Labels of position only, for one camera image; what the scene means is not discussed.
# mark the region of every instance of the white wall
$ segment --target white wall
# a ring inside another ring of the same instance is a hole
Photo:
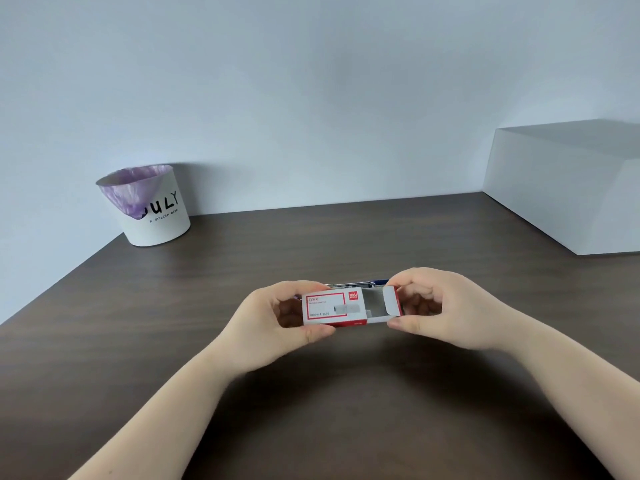
[[[114,169],[193,163],[196,213],[459,193],[497,127],[638,119],[638,19],[640,0],[0,0],[0,321],[116,236],[93,211]]]

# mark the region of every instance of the forearm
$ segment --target forearm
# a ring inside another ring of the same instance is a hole
[[[640,383],[559,331],[513,313],[504,349],[618,480],[640,478]]]
[[[70,480],[180,479],[231,379],[213,341]]]

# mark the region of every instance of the left hand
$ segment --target left hand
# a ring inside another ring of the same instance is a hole
[[[328,289],[312,281],[285,281],[247,296],[214,341],[225,351],[231,373],[253,371],[331,335],[331,325],[302,325],[302,302],[296,298]]]

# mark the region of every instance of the desk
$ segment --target desk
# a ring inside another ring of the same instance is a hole
[[[285,279],[467,275],[640,378],[640,255],[576,257],[482,193],[193,217],[124,236],[0,326],[0,472],[64,479]],[[507,356],[338,330],[229,387],[186,479],[609,478]]]

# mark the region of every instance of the hand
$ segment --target hand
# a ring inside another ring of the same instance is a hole
[[[399,287],[406,313],[389,320],[389,327],[466,349],[508,349],[526,316],[473,281],[448,271],[407,269],[388,284]]]
[[[247,296],[214,341],[223,348],[231,373],[253,371],[331,335],[331,325],[302,326],[302,302],[296,298],[328,289],[311,281],[281,282]]]

